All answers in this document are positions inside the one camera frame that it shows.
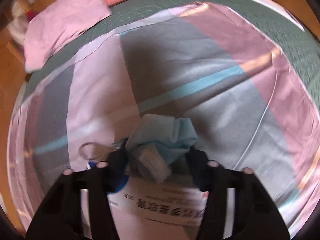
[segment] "blue fabric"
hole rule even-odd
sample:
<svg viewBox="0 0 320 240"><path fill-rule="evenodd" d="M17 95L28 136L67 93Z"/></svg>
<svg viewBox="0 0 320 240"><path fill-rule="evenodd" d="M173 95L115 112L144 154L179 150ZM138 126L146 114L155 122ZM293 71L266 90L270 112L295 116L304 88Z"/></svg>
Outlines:
<svg viewBox="0 0 320 240"><path fill-rule="evenodd" d="M155 170L171 172L168 165L187 153L196 140L197 134L189 118L146 114L130 135L126 149L146 179L161 182L165 178L155 178Z"/></svg>
<svg viewBox="0 0 320 240"><path fill-rule="evenodd" d="M91 169L92 167L94 167L96 165L95 162L88 162L88 164L89 164L89 166L87 166L87 170ZM124 174L121 181L120 181L120 184L116 188L116 191L115 192L107 192L107 195L114 194L114 193L117 193L120 190L122 190L124 188L124 186L127 184L128 180L129 180L129 176Z"/></svg>
<svg viewBox="0 0 320 240"><path fill-rule="evenodd" d="M243 69L240 66L235 65L220 72L192 81L162 95L138 103L139 112L143 113L156 107L163 106L174 100L186 97L207 87L215 85L228 77L240 75L242 73L244 73Z"/></svg>

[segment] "metal ring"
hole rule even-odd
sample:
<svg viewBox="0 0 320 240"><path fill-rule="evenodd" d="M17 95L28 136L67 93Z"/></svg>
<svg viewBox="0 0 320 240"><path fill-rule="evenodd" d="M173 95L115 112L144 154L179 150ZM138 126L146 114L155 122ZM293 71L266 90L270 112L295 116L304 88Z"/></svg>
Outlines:
<svg viewBox="0 0 320 240"><path fill-rule="evenodd" d="M65 169L62 173L63 175L71 175L73 173L73 169Z"/></svg>
<svg viewBox="0 0 320 240"><path fill-rule="evenodd" d="M83 148L84 148L85 146L87 146L87 145L96 145L96 146L99 146L99 147L103 147L103 148L105 148L106 150L108 150L108 152L104 153L103 155L99 155L99 156L97 156L97 157L94 157L94 158L88 158L87 155L86 155L86 154L84 153L84 151L83 151ZM105 145L103 145L103 144L101 144L101 143L97 143L97 142L86 142L86 143L82 144L82 145L79 147L78 152L79 152L79 155L80 155L82 158L84 158L85 160L95 161L95 160L103 157L104 155L107 155L107 154L109 154L109 153L111 153L111 152L113 152L113 151L115 151L115 150L116 150L115 147L107 147L107 146L105 146Z"/></svg>
<svg viewBox="0 0 320 240"><path fill-rule="evenodd" d="M253 174L254 171L251 168L244 168L242 169L242 172L244 172L245 174Z"/></svg>
<svg viewBox="0 0 320 240"><path fill-rule="evenodd" d="M105 168L105 167L107 167L108 166L108 163L107 162L98 162L97 164L96 164L96 167L97 168Z"/></svg>
<svg viewBox="0 0 320 240"><path fill-rule="evenodd" d="M213 167L213 168L217 168L217 167L219 167L220 164L216 161L208 161L207 165L210 167Z"/></svg>

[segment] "white label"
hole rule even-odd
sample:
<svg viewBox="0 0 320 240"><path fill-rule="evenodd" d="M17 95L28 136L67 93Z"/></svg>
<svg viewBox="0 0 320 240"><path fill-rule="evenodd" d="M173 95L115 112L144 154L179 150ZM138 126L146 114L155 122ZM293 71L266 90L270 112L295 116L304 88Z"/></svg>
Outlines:
<svg viewBox="0 0 320 240"><path fill-rule="evenodd" d="M232 236L233 219L235 216L235 192L234 188L227 189L227 212L222 239Z"/></svg>
<svg viewBox="0 0 320 240"><path fill-rule="evenodd" d="M166 182L154 185L130 177L125 187L109 194L109 204L140 217L179 226L198 227L208 193L197 188L173 186Z"/></svg>
<svg viewBox="0 0 320 240"><path fill-rule="evenodd" d="M158 153L154 144L142 150L138 161L149 171L156 183L163 182L171 174L171 169Z"/></svg>

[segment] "blue stripe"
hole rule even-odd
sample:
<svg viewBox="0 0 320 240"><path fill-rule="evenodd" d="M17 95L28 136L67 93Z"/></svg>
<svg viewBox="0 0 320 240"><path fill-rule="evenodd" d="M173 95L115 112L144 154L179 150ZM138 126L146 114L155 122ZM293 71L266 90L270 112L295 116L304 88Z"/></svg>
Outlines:
<svg viewBox="0 0 320 240"><path fill-rule="evenodd" d="M162 95L156 96L154 98L147 99L143 102L138 103L139 113L143 113L149 111L151 109L157 108L159 106L163 106L167 103L170 103L179 98L183 98L199 92L205 88L208 88L218 82L235 75L240 75L244 71L239 65L230 67L228 69L222 70L220 72L211 74L209 76L200 78L183 86L180 86L174 90L166 92ZM68 144L67 135L60 137L57 140L51 141L45 145L36 147L34 150L34 154L43 154L46 152L51 152L53 150L62 148L63 146Z"/></svg>
<svg viewBox="0 0 320 240"><path fill-rule="evenodd" d="M141 103L138 103L139 112L143 113L151 109L157 108L159 106L163 106L179 98L183 98L196 92L199 92L207 87L210 87L224 80L227 77L240 75L242 73L243 70L240 66L233 66L220 72L200 78L181 87L178 87L174 90L166 92L162 95L156 96L155 98L150 98Z"/></svg>
<svg viewBox="0 0 320 240"><path fill-rule="evenodd" d="M278 207L279 212L283 212L288 206L290 206L299 196L300 191L299 189L296 187L293 192L290 194L290 196L286 199L286 201L280 206Z"/></svg>

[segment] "light blue cloth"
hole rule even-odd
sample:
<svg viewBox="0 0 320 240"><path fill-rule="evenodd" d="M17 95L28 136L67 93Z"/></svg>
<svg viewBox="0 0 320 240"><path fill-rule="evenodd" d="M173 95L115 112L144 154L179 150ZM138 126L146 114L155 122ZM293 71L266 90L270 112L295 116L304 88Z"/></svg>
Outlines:
<svg viewBox="0 0 320 240"><path fill-rule="evenodd" d="M189 118L146 114L130 135L126 149L142 176L157 183L171 173L169 165L197 140Z"/></svg>

